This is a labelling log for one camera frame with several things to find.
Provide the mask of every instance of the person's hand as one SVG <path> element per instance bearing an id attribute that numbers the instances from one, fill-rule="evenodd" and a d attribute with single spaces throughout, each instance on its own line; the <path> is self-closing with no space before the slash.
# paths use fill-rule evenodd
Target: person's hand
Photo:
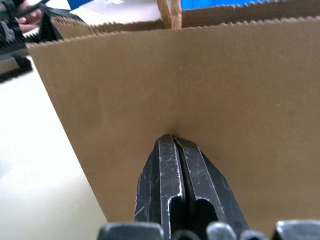
<path id="1" fill-rule="evenodd" d="M 19 11 L 23 11 L 29 7 L 33 6 L 33 4 L 30 2 L 30 0 L 24 0 L 23 3 L 21 3 L 18 7 Z M 32 23 L 35 23 L 41 18 L 41 11 L 37 9 L 36 11 L 32 12 L 31 14 L 21 17 L 18 19 L 20 28 L 22 30 L 22 33 L 29 32 L 33 29 L 36 29 L 36 25 L 32 25 Z"/>

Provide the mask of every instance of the paper bag handle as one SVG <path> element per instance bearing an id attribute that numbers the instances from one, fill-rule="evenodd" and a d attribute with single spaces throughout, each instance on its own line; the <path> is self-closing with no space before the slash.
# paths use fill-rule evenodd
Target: paper bag handle
<path id="1" fill-rule="evenodd" d="M 161 20 L 165 28 L 181 29 L 182 27 L 182 9 L 181 0 L 171 0 L 171 12 L 168 0 L 157 0 L 158 8 L 161 14 Z"/>

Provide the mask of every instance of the black object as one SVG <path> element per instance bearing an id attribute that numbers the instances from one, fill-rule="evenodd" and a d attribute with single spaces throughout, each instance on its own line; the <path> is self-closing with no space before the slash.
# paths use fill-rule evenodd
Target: black object
<path id="1" fill-rule="evenodd" d="M 0 83 L 32 70 L 30 61 L 26 58 L 29 55 L 26 44 L 62 39 L 51 23 L 52 17 L 72 18 L 83 22 L 69 10 L 47 7 L 46 2 L 48 0 L 42 0 L 24 11 L 18 11 L 12 0 L 0 0 L 0 9 L 2 4 L 6 7 L 5 11 L 0 11 Z M 41 20 L 38 22 L 39 32 L 25 37 L 17 18 L 28 15 L 36 9 L 42 12 Z"/>
<path id="2" fill-rule="evenodd" d="M 198 146 L 169 134 L 156 140 L 139 177 L 134 221 L 107 224 L 98 240 L 268 240 L 249 228 L 227 180 Z M 272 239 L 318 240 L 320 221 L 279 221 Z"/>

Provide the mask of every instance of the white table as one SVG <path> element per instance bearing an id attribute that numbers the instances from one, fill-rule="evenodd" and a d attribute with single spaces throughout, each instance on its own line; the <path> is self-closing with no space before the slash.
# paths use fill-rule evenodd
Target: white table
<path id="1" fill-rule="evenodd" d="M 94 240 L 106 219 L 33 69 L 0 84 L 0 239 Z"/>

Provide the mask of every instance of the paper bag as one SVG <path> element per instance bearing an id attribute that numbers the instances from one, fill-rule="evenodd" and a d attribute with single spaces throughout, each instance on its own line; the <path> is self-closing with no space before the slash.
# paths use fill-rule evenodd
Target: paper bag
<path id="1" fill-rule="evenodd" d="M 300 2 L 197 9 L 177 30 L 29 46 L 109 222 L 133 220 L 138 177 L 166 133 L 198 144 L 253 229 L 320 218 L 320 19 L 272 20 L 320 13 Z M 260 16 L 271 20 L 219 25 Z"/>

